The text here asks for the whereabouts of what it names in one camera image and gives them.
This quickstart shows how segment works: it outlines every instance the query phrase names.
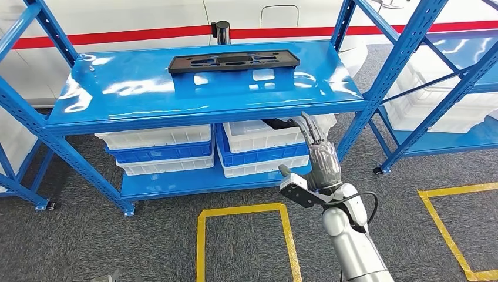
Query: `black plastic tray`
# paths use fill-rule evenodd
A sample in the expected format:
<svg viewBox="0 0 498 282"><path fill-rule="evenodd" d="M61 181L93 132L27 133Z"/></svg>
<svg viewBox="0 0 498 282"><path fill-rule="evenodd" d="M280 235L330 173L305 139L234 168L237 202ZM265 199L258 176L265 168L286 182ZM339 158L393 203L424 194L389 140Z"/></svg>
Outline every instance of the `black plastic tray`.
<svg viewBox="0 0 498 282"><path fill-rule="evenodd" d="M174 57L168 67L168 72L243 71L296 67L300 63L300 60L289 50L212 53Z"/></svg>

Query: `shelf foot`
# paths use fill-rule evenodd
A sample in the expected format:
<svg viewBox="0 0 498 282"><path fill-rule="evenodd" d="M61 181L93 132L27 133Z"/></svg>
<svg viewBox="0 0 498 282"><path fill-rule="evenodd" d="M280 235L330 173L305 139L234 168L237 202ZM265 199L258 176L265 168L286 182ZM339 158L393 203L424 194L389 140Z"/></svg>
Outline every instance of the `shelf foot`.
<svg viewBox="0 0 498 282"><path fill-rule="evenodd" d="M47 204L40 204L35 207L35 210L55 210L60 207L60 204L56 202L48 201Z"/></svg>
<svg viewBox="0 0 498 282"><path fill-rule="evenodd" d="M130 216L134 216L134 215L135 215L135 205L134 205L134 204L132 204L132 205L133 205L133 208L132 208L132 209L130 209L130 210L127 210L127 211L124 213L124 215L125 215L126 217L130 217Z"/></svg>
<svg viewBox="0 0 498 282"><path fill-rule="evenodd" d="M391 172L391 169L386 167L386 168L381 168L381 167L376 167L373 169L373 173L375 175L380 175L380 174L387 174L387 173L390 173Z"/></svg>

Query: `gray robot glove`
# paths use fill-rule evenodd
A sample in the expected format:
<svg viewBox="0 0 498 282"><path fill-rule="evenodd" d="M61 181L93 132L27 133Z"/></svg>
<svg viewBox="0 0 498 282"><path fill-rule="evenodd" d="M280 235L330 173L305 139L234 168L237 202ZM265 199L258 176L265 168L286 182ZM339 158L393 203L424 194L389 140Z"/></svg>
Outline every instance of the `gray robot glove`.
<svg viewBox="0 0 498 282"><path fill-rule="evenodd" d="M308 182L308 189L313 192L324 189L330 189L333 192L336 187L342 184L341 165L339 164L334 144L327 140L325 134L317 127L313 117L305 112L301 112L301 116L306 125L299 120L290 120L299 127L309 148L309 160L311 161L312 169L307 174L301 175L301 177ZM278 169L284 177L292 173L283 164Z"/></svg>

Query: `black cable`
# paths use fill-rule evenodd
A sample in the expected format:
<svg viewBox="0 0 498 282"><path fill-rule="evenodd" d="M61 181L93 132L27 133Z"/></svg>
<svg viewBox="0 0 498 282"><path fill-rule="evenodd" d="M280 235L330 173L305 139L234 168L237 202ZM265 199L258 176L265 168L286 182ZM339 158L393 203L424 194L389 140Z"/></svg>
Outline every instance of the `black cable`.
<svg viewBox="0 0 498 282"><path fill-rule="evenodd" d="M375 199L375 203L373 205L374 206L374 208L373 208L374 210L372 211L372 214L370 214L370 217L367 220L367 223L370 224L370 222L374 219L375 213L377 213L377 207L379 206L379 198L377 197L377 194L375 194L372 191L358 192L358 193L356 193L356 194L354 194L352 196L346 197L344 199L333 201L333 202L330 202L330 203L325 203L323 205L324 206L336 206L338 204L342 204L345 201L351 200L354 197L358 197L358 196L361 196L361 195L372 195L374 197L374 199Z"/></svg>

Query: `robotic arm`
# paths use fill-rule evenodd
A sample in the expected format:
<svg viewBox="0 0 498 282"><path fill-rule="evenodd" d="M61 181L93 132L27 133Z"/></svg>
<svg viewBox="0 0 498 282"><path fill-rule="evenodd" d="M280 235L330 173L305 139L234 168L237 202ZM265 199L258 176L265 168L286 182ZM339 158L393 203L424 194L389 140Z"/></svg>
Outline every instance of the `robotic arm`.
<svg viewBox="0 0 498 282"><path fill-rule="evenodd" d="M368 233L368 223L377 210L377 196L373 192L358 193L353 185L342 182L334 145L327 141L311 116L304 112L301 116L306 125L299 120L290 122L297 125L304 135L312 170L300 176L286 166L279 166L284 176L280 194L303 207L319 204L324 208L322 222L331 236L346 281L393 281ZM374 211L369 219L360 198L362 194L375 198Z"/></svg>

